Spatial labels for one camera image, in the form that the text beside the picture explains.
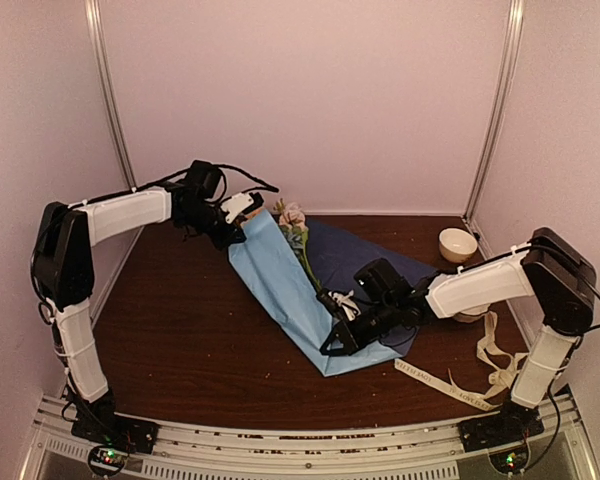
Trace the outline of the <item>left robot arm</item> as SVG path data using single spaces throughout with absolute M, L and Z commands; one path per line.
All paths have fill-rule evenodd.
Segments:
M 258 192 L 218 194 L 226 166 L 196 160 L 187 169 L 127 191 L 74 204 L 46 205 L 30 261 L 39 312 L 50 325 L 56 355 L 78 407 L 78 421 L 103 444 L 124 433 L 93 337 L 90 299 L 92 250 L 123 233 L 171 222 L 188 236 L 206 235 L 222 250 L 246 240 L 241 227 L 263 204 Z

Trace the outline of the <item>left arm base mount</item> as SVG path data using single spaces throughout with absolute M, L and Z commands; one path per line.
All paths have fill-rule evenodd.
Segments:
M 116 416 L 111 429 L 86 418 L 78 419 L 71 427 L 75 437 L 131 454 L 151 454 L 158 432 L 159 425 L 155 422 L 124 416 Z

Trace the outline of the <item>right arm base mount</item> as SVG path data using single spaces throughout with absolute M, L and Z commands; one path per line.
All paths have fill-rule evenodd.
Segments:
M 522 442 L 529 436 L 543 433 L 544 425 L 536 416 L 521 417 L 500 412 L 461 421 L 458 431 L 464 451 L 474 452 Z

